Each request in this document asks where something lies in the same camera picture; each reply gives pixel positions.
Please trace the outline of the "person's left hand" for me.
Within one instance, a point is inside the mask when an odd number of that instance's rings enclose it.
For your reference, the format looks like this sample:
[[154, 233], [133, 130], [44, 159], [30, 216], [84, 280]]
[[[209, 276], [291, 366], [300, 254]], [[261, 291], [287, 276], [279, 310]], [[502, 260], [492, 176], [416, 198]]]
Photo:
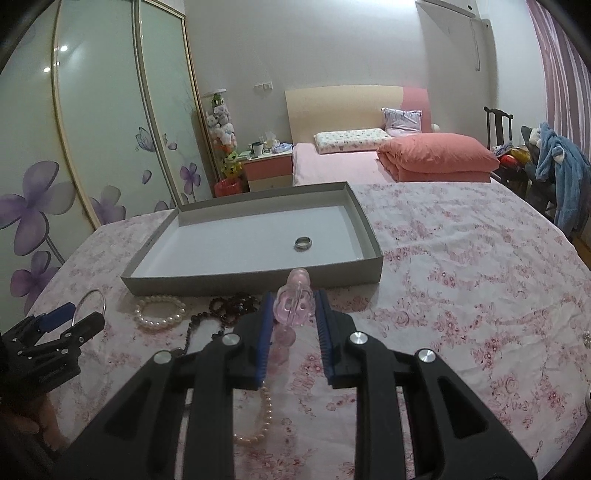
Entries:
[[67, 440], [62, 435], [55, 409], [47, 395], [35, 399], [30, 404], [33, 421], [38, 425], [44, 444], [52, 451], [62, 450]]

